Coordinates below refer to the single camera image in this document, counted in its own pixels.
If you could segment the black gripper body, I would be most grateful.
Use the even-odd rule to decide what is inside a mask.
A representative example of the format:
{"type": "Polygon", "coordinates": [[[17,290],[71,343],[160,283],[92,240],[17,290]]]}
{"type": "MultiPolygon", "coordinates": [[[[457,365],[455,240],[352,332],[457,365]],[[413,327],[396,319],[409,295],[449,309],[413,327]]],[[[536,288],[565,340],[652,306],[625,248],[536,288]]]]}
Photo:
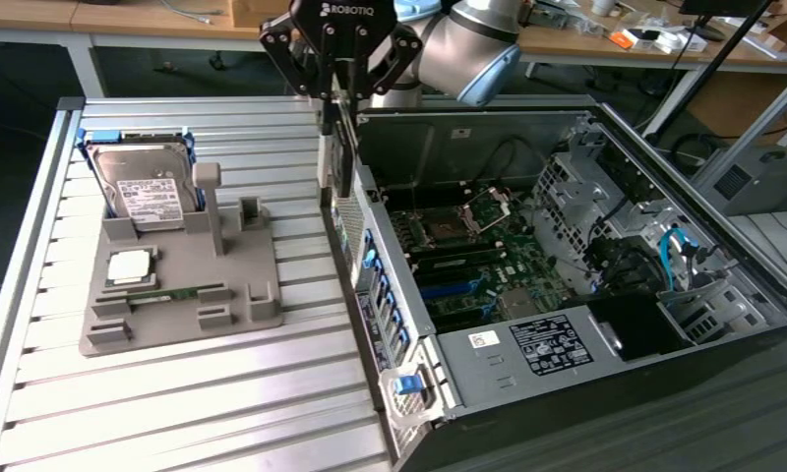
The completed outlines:
{"type": "Polygon", "coordinates": [[[288,14],[313,51],[336,59],[369,55],[397,25],[392,1],[290,1],[288,14]]]}

